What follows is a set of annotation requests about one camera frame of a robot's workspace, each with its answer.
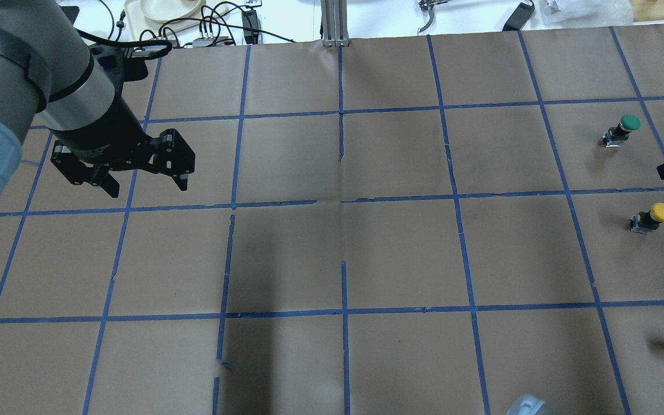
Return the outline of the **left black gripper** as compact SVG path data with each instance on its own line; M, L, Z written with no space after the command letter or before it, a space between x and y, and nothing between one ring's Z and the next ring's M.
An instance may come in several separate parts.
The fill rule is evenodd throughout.
M114 98L100 116L50 103L50 130L56 140L50 162L74 186L100 187L119 197L113 172L143 170L171 177L187 191L196 154L177 129L146 134L122 98Z

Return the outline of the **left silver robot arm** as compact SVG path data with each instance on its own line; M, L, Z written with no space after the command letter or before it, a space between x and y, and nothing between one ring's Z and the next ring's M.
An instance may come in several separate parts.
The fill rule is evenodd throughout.
M55 136L51 163L74 186L119 195L113 172L171 177L181 191L195 153L168 129L147 135L122 97L169 40L116 41L79 31L55 1L0 1L0 197L34 118Z

